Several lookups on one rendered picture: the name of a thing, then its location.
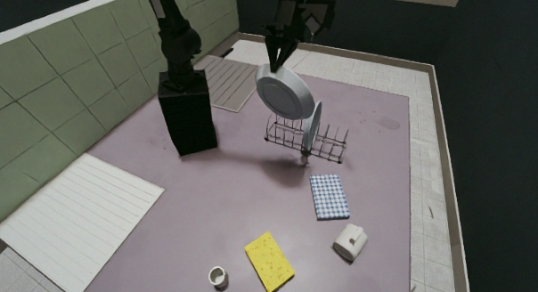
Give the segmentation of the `white ribbed draining mat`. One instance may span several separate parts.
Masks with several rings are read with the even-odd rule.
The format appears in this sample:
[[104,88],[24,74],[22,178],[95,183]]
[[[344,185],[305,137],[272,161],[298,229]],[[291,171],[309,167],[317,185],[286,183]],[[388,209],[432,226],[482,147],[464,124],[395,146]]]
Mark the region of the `white ribbed draining mat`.
[[165,190],[83,153],[0,223],[66,292],[85,292]]

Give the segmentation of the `yellow sponge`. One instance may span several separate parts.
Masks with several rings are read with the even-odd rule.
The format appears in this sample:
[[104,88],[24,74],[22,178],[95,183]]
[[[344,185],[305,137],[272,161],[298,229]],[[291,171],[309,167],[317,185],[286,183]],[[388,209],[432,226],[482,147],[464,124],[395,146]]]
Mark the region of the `yellow sponge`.
[[293,268],[269,231],[244,248],[267,292],[274,292],[287,279],[295,275]]

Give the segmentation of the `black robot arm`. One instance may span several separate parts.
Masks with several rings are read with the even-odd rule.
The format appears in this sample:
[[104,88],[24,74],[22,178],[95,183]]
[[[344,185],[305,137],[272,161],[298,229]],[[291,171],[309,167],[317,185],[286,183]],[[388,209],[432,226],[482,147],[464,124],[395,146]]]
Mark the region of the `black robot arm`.
[[[332,9],[336,1],[306,0],[305,4],[304,0],[282,1],[278,22],[286,24],[302,36],[305,28],[308,28],[321,39],[331,28],[335,15]],[[194,71],[191,63],[193,55],[201,53],[200,35],[184,19],[175,0],[149,2],[158,21],[161,51],[168,65],[168,77],[161,80],[161,84],[177,93],[184,93],[203,79],[201,73]]]

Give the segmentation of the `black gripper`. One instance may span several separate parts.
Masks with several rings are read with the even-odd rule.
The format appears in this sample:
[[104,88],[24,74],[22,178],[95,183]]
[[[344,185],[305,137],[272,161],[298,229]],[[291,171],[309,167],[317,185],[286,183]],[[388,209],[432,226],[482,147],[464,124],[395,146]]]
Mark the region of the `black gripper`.
[[[298,43],[304,43],[305,39],[304,36],[300,35],[297,31],[287,25],[283,23],[275,23],[278,22],[280,16],[282,1],[291,0],[281,0],[278,2],[274,22],[262,21],[261,23],[261,28],[271,32],[271,35],[265,35],[265,45],[272,72],[276,72],[280,65],[282,66],[290,55],[296,51]],[[295,40],[297,40],[298,43]],[[281,50],[277,59],[279,49]]]

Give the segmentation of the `small grey cup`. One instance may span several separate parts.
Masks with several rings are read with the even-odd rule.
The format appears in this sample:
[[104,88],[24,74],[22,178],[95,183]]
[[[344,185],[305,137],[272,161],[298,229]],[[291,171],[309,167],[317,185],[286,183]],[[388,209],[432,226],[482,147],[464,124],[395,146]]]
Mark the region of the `small grey cup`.
[[208,275],[208,278],[209,278],[209,281],[211,282],[211,284],[213,284],[213,285],[215,285],[215,286],[217,286],[219,288],[225,287],[228,284],[228,281],[229,281],[228,273],[222,267],[219,267],[219,266],[214,267],[210,271],[210,273]]

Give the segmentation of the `blue and white checkered towel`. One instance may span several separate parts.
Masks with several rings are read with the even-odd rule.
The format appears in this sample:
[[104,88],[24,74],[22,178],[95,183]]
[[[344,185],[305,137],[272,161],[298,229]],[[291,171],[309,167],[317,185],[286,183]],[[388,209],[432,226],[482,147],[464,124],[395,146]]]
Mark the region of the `blue and white checkered towel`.
[[318,221],[351,216],[338,174],[310,175],[309,180]]

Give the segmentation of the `white mug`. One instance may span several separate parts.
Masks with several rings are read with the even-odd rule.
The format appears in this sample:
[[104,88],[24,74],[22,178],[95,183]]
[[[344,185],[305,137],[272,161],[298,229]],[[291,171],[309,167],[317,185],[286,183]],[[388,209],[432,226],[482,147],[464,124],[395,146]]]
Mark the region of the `white mug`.
[[362,231],[362,227],[347,224],[334,240],[334,248],[346,259],[354,261],[368,241],[366,234]]

